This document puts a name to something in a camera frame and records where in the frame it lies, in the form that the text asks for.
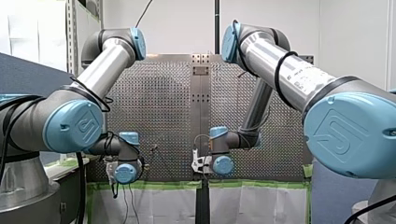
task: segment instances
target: metal pole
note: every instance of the metal pole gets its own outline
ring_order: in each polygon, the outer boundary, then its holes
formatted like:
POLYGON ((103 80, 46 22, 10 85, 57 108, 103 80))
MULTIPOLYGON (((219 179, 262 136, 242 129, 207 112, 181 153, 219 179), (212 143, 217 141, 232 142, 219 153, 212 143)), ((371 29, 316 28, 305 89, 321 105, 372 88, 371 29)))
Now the metal pole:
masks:
POLYGON ((220 54, 220 0, 215 0, 215 54, 220 54))

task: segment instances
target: perforated metal panel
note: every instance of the perforated metal panel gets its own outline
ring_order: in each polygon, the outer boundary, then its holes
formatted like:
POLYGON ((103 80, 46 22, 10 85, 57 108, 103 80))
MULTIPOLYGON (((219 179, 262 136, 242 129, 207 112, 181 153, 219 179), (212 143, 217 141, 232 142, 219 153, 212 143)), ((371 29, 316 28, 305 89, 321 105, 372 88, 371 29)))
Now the perforated metal panel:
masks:
MULTIPOLYGON (((144 176, 147 180, 192 179, 191 63, 186 59, 191 60, 186 56, 173 62, 136 63, 122 73, 108 94, 114 100, 108 129, 139 132, 140 148, 150 164, 144 176)), ((93 166, 88 170, 90 180, 106 180, 105 166, 98 162, 93 166)))
MULTIPOLYGON (((150 57, 126 69, 108 95, 114 99, 108 129, 140 133, 141 149, 150 164, 147 180, 192 180, 193 135, 208 134, 207 127, 219 125, 237 130, 248 109, 254 77, 246 74, 238 78, 242 70, 237 65, 222 63, 219 56, 211 55, 210 73, 196 79, 191 60, 191 55, 150 57), (197 107, 198 92, 205 97, 201 107, 197 107)), ((262 127, 261 146, 250 151, 234 149, 231 155, 235 172, 230 178, 303 180, 302 165, 309 163, 311 156, 304 149, 300 113, 275 94, 271 116, 262 127)), ((90 164, 88 178, 107 181, 104 164, 90 164)))
MULTIPOLYGON (((304 57, 307 61, 313 57, 304 57)), ((237 130, 242 124, 254 90, 256 78, 245 74, 238 65, 212 63, 210 112, 211 127, 224 125, 237 130)), ((301 114, 288 108, 274 94, 270 117, 261 128, 261 145, 250 151, 232 149, 235 163, 232 175, 226 178, 301 181, 303 164, 311 155, 304 146, 301 114)))

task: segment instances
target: light blue joint cap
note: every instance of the light blue joint cap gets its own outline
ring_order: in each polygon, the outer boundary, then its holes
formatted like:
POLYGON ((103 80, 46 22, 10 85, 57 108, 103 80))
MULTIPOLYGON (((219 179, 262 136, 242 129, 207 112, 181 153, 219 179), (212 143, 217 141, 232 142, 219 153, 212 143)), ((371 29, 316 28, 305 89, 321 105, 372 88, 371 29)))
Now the light blue joint cap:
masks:
POLYGON ((21 97, 24 95, 26 94, 0 94, 0 104, 3 103, 4 101, 9 101, 16 97, 21 97))
POLYGON ((146 59, 146 42, 142 31, 138 28, 131 28, 132 42, 134 43, 134 50, 136 53, 136 59, 143 61, 146 59))
POLYGON ((98 140, 103 125, 102 111, 88 100, 75 100, 60 105, 46 121, 44 143, 59 153, 79 152, 98 140))
MULTIPOLYGON (((237 32, 237 36, 239 38, 241 31, 241 24, 236 23, 235 29, 237 32)), ((226 63, 236 63, 236 54, 237 54, 237 46, 236 46, 236 38, 235 33, 233 31, 233 26, 229 25, 227 30, 225 31, 223 42, 221 45, 221 58, 226 63)))
POLYGON ((218 138, 228 132, 228 128, 226 126, 213 127, 209 131, 209 135, 211 138, 218 138))
POLYGON ((304 121, 312 154, 337 174, 372 179, 396 177, 396 104, 362 92, 343 92, 317 102, 304 121))
POLYGON ((220 156, 213 162, 213 171, 218 175, 228 175, 233 171, 233 161, 228 156, 220 156))
POLYGON ((139 146, 139 133, 135 132, 122 132, 120 133, 120 137, 125 140, 127 143, 139 146))
POLYGON ((117 182, 122 185, 130 184, 135 181, 137 175, 136 169, 128 163, 121 164, 117 167, 114 176, 117 182))

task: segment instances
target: logo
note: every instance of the logo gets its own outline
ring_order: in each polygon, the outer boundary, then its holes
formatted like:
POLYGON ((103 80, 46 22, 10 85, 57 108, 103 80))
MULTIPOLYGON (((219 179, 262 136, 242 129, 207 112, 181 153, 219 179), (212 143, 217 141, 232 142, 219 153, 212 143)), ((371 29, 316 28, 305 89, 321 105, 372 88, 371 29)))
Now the logo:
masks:
POLYGON ((78 122, 78 129, 83 134, 82 140, 89 142, 96 131, 100 129, 99 123, 91 111, 87 111, 78 122))
POLYGON ((341 161, 347 161, 350 150, 358 150, 368 131, 341 113, 331 110, 314 133, 312 140, 341 161))

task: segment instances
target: metal clamp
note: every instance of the metal clamp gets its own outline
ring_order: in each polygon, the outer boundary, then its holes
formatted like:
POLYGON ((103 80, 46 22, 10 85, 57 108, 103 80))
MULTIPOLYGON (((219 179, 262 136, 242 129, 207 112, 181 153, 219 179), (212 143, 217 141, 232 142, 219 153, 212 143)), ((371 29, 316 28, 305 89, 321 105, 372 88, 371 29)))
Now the metal clamp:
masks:
POLYGON ((212 156, 198 157, 198 148, 192 150, 192 170, 199 174, 212 174, 213 171, 210 169, 210 162, 212 162, 212 156))

